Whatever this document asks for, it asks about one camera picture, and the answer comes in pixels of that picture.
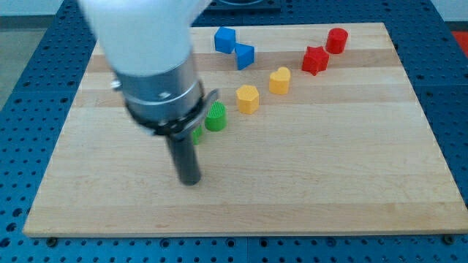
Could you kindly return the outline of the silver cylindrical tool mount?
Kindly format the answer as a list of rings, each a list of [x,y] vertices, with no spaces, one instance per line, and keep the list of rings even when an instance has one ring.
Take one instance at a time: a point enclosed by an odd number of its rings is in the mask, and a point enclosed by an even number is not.
[[[188,137],[205,119],[219,91],[205,93],[195,58],[190,53],[179,65],[149,76],[118,72],[127,111],[155,135],[174,140]]]

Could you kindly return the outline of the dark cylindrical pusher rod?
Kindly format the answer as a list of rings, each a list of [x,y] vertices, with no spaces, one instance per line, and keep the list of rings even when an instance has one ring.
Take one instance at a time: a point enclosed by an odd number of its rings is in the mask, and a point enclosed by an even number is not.
[[[179,181],[185,186],[197,184],[201,179],[201,172],[192,138],[166,137],[166,141]]]

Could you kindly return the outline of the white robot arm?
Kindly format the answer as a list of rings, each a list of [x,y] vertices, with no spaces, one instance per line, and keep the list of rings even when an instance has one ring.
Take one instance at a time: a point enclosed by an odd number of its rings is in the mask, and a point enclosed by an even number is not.
[[[87,24],[116,74],[127,111],[140,126],[165,137],[178,178],[201,179],[192,132],[219,98],[199,78],[191,25],[207,0],[78,2]]]

